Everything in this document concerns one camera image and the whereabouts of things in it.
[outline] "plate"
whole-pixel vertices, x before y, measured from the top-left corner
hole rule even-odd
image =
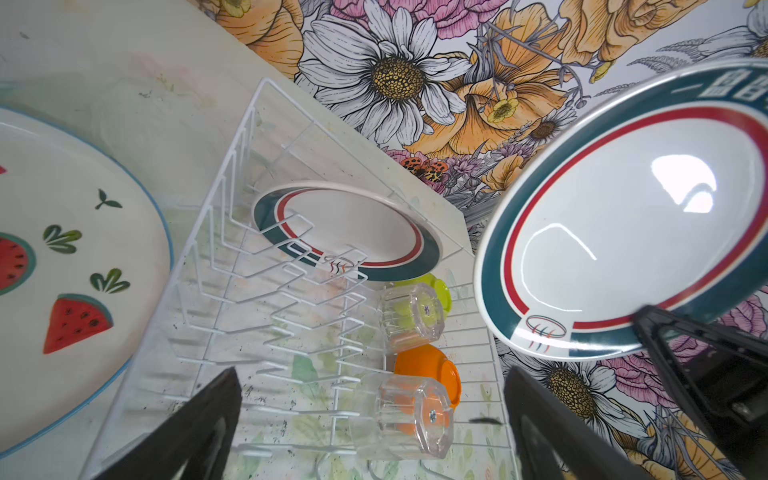
[[[357,270],[375,281],[410,280],[440,261],[438,237],[376,194],[330,182],[281,185],[253,203],[253,222],[293,258],[331,273]],[[293,239],[300,239],[310,250]]]
[[[641,349],[631,315],[711,322],[768,277],[768,63],[681,69],[602,105],[512,185],[478,249],[482,316],[550,359]]]
[[[2,457],[118,376],[173,254],[147,191],[91,145],[4,109],[0,144]]]

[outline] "orange cup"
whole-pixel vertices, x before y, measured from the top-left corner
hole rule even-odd
[[[440,349],[422,345],[397,354],[396,375],[425,376],[437,380],[446,390],[455,409],[462,400],[462,380],[452,361]]]

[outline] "red stripe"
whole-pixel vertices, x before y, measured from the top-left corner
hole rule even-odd
[[[507,292],[512,299],[512,302],[515,304],[517,309],[525,315],[529,308],[525,303],[522,301],[520,296],[517,293],[517,290],[515,289],[515,285],[512,280],[512,250],[513,246],[515,245],[515,242],[517,241],[520,231],[522,229],[523,224],[525,223],[525,220],[528,218],[528,215],[533,210],[533,207],[536,205],[536,203],[544,196],[546,191],[560,178],[562,177],[565,172],[570,170],[574,165],[576,165],[579,161],[586,158],[589,154],[596,151],[598,148],[603,147],[605,144],[608,144],[609,142],[612,142],[616,140],[619,137],[622,137],[626,134],[629,134],[633,131],[639,130],[641,128],[647,127],[652,124],[657,124],[665,121],[673,121],[673,120],[680,120],[683,118],[703,118],[707,120],[715,120],[715,121],[721,121],[726,124],[733,125],[734,127],[739,128],[740,130],[744,131],[746,134],[750,136],[753,142],[757,145],[758,149],[760,150],[760,153],[763,155],[763,162],[766,164],[766,173],[768,174],[768,135],[766,135],[766,128],[757,120],[754,118],[740,113],[738,111],[728,110],[725,108],[717,108],[717,107],[695,107],[695,108],[681,108],[680,110],[675,111],[668,111],[661,114],[656,114],[652,117],[644,118],[642,120],[639,120],[633,124],[627,125],[626,127],[623,127],[606,137],[603,137],[602,139],[596,141],[589,147],[585,148],[580,154],[576,155],[573,159],[571,159],[569,162],[567,162],[563,167],[555,172],[552,177],[547,180],[547,182],[541,187],[541,189],[536,192],[536,194],[531,199],[531,202],[528,204],[528,206],[525,208],[525,210],[520,215],[520,218],[518,222],[515,225],[514,230],[512,231],[512,235],[510,236],[509,242],[507,244],[507,252],[505,254],[505,260],[504,260],[504,280],[505,285],[507,287]],[[739,243],[712,269],[710,272],[708,272],[706,275],[701,277],[696,283],[689,286],[682,292],[678,293],[675,296],[672,296],[671,298],[659,303],[660,308],[668,308],[670,306],[677,305],[684,301],[686,298],[694,295],[696,292],[704,288],[707,284],[709,284],[712,280],[717,278],[720,274],[728,270],[734,262],[737,261],[739,257],[750,247],[750,245],[753,244],[754,240],[757,238],[760,231],[763,229],[763,226],[766,223],[766,218],[768,218],[768,187],[763,188],[763,198],[760,201],[760,207],[758,208],[758,211],[755,215],[755,217],[752,220],[752,223],[747,228],[744,235],[739,240]],[[600,328],[608,328],[608,327],[617,327],[617,326],[623,326],[631,323],[631,316],[622,316],[615,319],[609,319],[609,320],[602,320],[597,322],[574,322],[573,330],[580,330],[580,329],[600,329]]]
[[[277,203],[277,205],[275,207],[275,217],[277,218],[277,221],[278,222],[282,222],[283,220],[285,220],[285,218],[286,218],[285,217],[286,205],[288,204],[288,201],[291,198],[294,198],[298,194],[303,194],[304,192],[308,192],[308,191],[311,191],[311,190],[325,190],[325,189],[323,189],[323,188],[305,188],[303,190],[296,190],[295,192],[287,194],[285,197],[281,198],[280,201]],[[401,215],[406,220],[406,222],[408,222],[408,225],[410,225],[411,228],[413,229],[413,233],[416,235],[416,242],[415,242],[414,247],[405,256],[400,257],[400,258],[398,258],[396,260],[390,260],[390,261],[386,261],[386,262],[363,262],[363,263],[361,263],[360,266],[367,266],[369,268],[382,268],[384,266],[399,265],[400,263],[409,262],[411,259],[413,259],[414,257],[417,257],[421,253],[422,245],[424,244],[424,241],[423,241],[423,238],[422,238],[422,232],[419,230],[419,228],[416,227],[416,225],[413,224],[413,222],[408,217],[406,217],[405,215],[401,214],[400,212],[397,212],[397,213],[399,215]],[[283,223],[282,225],[280,225],[280,227],[283,229],[283,231],[286,233],[286,235],[288,237],[290,237],[290,238],[298,238],[298,235],[296,235],[293,232],[293,230],[291,230],[291,228],[288,226],[287,222]],[[323,252],[321,252],[320,250],[316,249],[315,247],[312,247],[308,243],[306,243],[306,244],[312,249],[312,251],[314,253],[320,255],[321,257],[323,256],[323,254],[324,254]]]

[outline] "dish rack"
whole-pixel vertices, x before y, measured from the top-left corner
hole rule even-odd
[[[402,175],[409,174],[402,170]],[[359,415],[349,404],[359,378],[392,369],[377,328],[376,298],[384,285],[368,281],[356,268],[330,273],[301,262],[310,252],[301,239],[315,227],[306,219],[298,238],[277,245],[250,221],[254,198],[297,180],[332,180],[382,194],[428,223],[442,243],[434,273],[449,285],[454,307],[435,345],[462,377],[455,441],[446,460],[404,465],[401,475],[391,475],[387,464],[379,475],[393,480],[414,468],[417,476],[467,478],[462,470],[472,468],[475,456],[489,455],[496,464],[504,462],[493,478],[505,476],[505,465],[507,478],[517,478],[509,427],[469,421],[491,416],[508,425],[493,336],[472,294],[468,241],[446,233],[439,219],[422,213],[418,201],[409,201],[400,187],[355,159],[270,78],[260,82],[248,104],[202,206],[174,212],[174,218],[197,215],[81,478],[92,478],[130,451],[229,366],[237,368],[243,406],[225,478],[259,462],[264,478],[288,478],[289,471],[301,478],[340,478],[340,465],[350,463],[363,478],[379,478],[380,462],[353,458],[346,421]],[[288,219],[294,216],[300,217],[293,213]],[[352,252],[361,259],[358,264],[367,256],[353,245],[337,256],[349,258]],[[270,468],[283,476],[268,475]],[[482,472],[476,475],[481,478]]]

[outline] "white daisy print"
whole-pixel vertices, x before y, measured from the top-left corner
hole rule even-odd
[[[614,430],[636,439],[648,437],[642,423],[605,396],[608,390],[616,386],[613,369],[599,366],[596,362],[550,362],[537,359],[513,352],[498,340],[496,349],[505,376],[512,366],[522,367],[623,455],[626,452],[616,441]]]
[[[404,8],[390,18],[376,0],[366,0],[364,8],[371,32],[324,15],[304,33],[315,58],[300,62],[299,69],[322,88],[315,98],[377,144],[394,137],[410,145],[422,133],[433,133],[420,108],[438,124],[453,124],[453,114],[466,104],[439,82],[466,73],[469,60],[429,56],[437,41],[431,18],[413,25]]]
[[[760,2],[746,17],[746,25],[709,37],[699,52],[713,58],[768,58],[768,2]]]
[[[559,109],[549,112],[523,141],[535,149],[557,137],[560,132],[576,120],[576,109],[573,103],[574,101],[571,99]]]

